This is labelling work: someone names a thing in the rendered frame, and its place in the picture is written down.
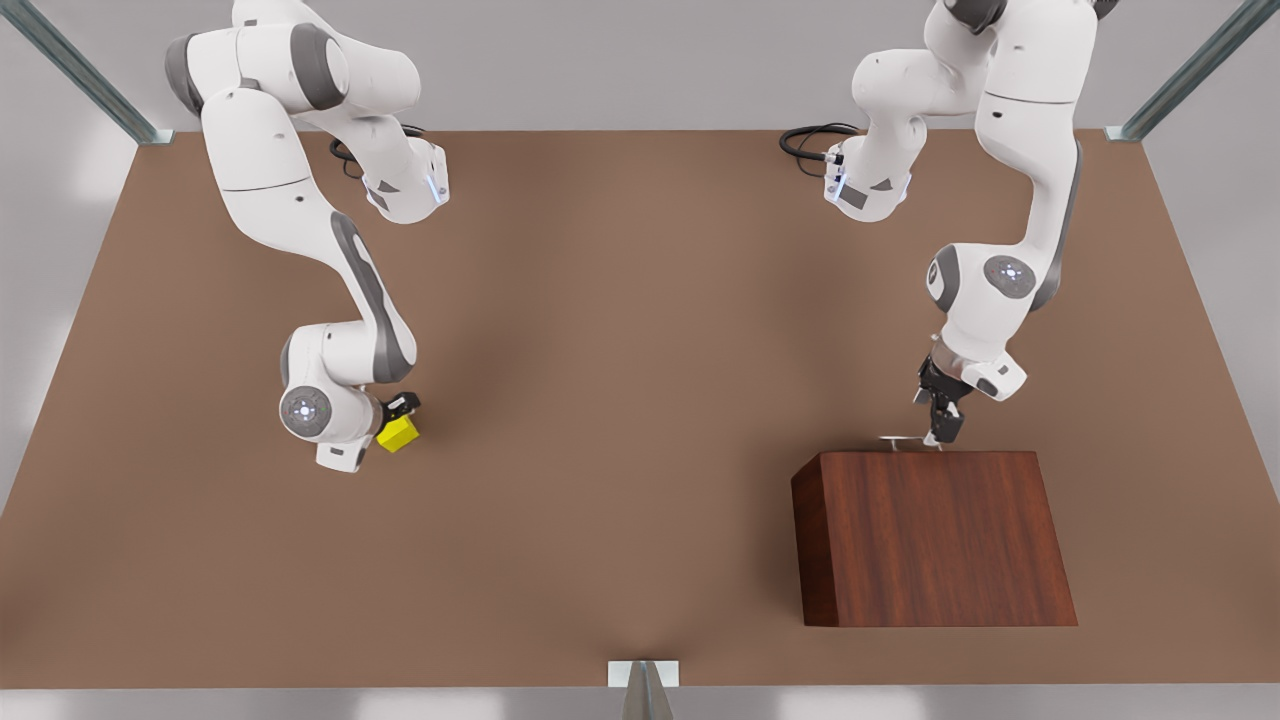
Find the dark wooden drawer cabinet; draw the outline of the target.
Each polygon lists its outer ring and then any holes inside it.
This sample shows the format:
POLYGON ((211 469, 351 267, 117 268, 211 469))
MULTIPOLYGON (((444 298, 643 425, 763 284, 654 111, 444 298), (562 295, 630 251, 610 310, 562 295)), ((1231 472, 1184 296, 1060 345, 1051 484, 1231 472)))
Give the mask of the dark wooden drawer cabinet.
POLYGON ((1075 626, 1030 451, 823 452, 791 480, 809 626, 1075 626))

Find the silver frame post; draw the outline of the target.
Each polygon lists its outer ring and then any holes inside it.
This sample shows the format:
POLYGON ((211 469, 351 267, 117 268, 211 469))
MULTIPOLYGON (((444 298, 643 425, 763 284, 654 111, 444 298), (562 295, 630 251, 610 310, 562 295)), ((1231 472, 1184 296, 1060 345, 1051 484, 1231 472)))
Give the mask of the silver frame post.
POLYGON ((1120 126, 1103 128, 1111 142, 1143 141, 1254 32, 1280 12, 1280 0, 1242 0, 1231 15, 1120 126))
POLYGON ((678 661, 609 661, 608 687, 625 688, 621 720, 675 720, 667 691, 680 685, 678 661))
POLYGON ((0 0, 0 15, 137 145, 173 142, 175 131, 155 127, 29 0, 0 0))

